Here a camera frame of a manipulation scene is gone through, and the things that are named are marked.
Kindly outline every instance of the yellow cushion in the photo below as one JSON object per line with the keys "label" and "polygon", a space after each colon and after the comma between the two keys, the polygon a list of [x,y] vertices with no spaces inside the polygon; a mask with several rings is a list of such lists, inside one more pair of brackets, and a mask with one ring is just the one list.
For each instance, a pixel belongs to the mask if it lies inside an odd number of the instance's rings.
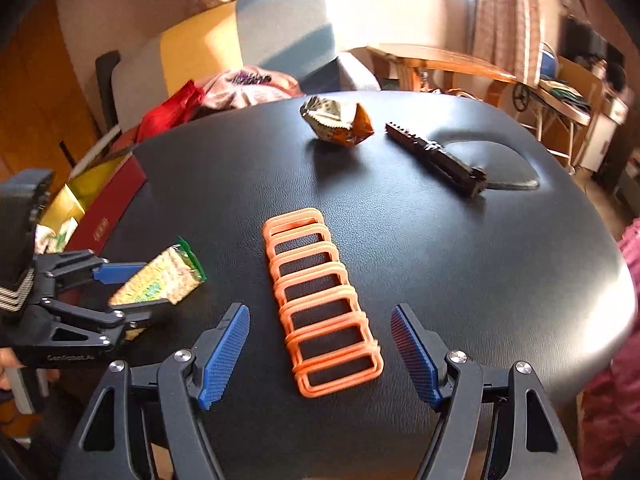
{"label": "yellow cushion", "polygon": [[160,57],[168,95],[189,79],[241,68],[236,3],[208,10],[165,31]]}

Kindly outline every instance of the wooden cabinet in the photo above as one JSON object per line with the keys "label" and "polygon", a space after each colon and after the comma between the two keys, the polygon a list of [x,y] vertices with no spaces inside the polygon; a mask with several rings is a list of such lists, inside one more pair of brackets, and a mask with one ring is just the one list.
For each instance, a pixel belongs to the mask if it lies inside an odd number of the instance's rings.
{"label": "wooden cabinet", "polygon": [[57,191],[72,169],[65,148],[78,161],[96,140],[56,0],[39,0],[0,51],[0,179],[25,168],[51,168]]}

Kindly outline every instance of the red bag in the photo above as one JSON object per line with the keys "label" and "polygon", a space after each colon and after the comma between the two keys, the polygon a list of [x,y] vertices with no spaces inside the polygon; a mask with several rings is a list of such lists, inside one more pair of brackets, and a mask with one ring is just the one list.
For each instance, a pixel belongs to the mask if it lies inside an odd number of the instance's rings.
{"label": "red bag", "polygon": [[164,103],[147,112],[140,122],[136,142],[161,134],[180,124],[188,123],[200,107],[204,91],[189,79]]}

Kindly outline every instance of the black table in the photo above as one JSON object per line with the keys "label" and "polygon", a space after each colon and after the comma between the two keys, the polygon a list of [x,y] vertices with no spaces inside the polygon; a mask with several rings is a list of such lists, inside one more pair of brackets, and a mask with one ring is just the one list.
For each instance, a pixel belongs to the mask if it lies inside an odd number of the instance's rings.
{"label": "black table", "polygon": [[[247,343],[223,400],[206,414],[229,480],[415,472],[434,416],[390,335],[399,302],[480,362],[532,363],[556,406],[607,365],[632,322],[635,295],[612,237],[510,117],[451,96],[343,97],[363,103],[376,130],[350,150],[314,140],[302,100],[220,113],[145,142],[135,154],[148,183],[104,251],[113,261],[152,258],[181,235],[209,277],[174,323],[130,347],[133,365],[190,347],[231,302],[249,306]],[[510,146],[540,187],[462,199],[384,134],[386,121],[442,143]],[[267,218],[305,206],[324,214],[385,359],[377,380],[319,399],[294,384],[261,235]]]}

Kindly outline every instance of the crumpled snack wrapper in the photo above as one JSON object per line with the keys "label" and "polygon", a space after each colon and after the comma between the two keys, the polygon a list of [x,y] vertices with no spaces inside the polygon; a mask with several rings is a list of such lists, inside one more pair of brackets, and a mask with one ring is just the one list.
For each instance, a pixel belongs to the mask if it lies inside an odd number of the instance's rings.
{"label": "crumpled snack wrapper", "polygon": [[[109,299],[109,306],[167,299],[176,304],[206,280],[196,256],[184,240],[162,251]],[[144,328],[127,330],[131,341]]]}
{"label": "crumpled snack wrapper", "polygon": [[49,245],[47,246],[45,252],[61,253],[62,251],[64,251],[66,245],[69,243],[69,240],[71,240],[71,237],[77,227],[78,221],[73,217],[63,222],[63,224],[60,226],[60,231],[58,232],[58,234],[49,241]]}
{"label": "crumpled snack wrapper", "polygon": [[50,227],[44,225],[36,225],[36,239],[33,252],[35,254],[44,254],[51,240],[56,239],[56,232]]}
{"label": "crumpled snack wrapper", "polygon": [[313,96],[300,115],[316,135],[341,146],[355,146],[373,135],[373,126],[360,103]]}

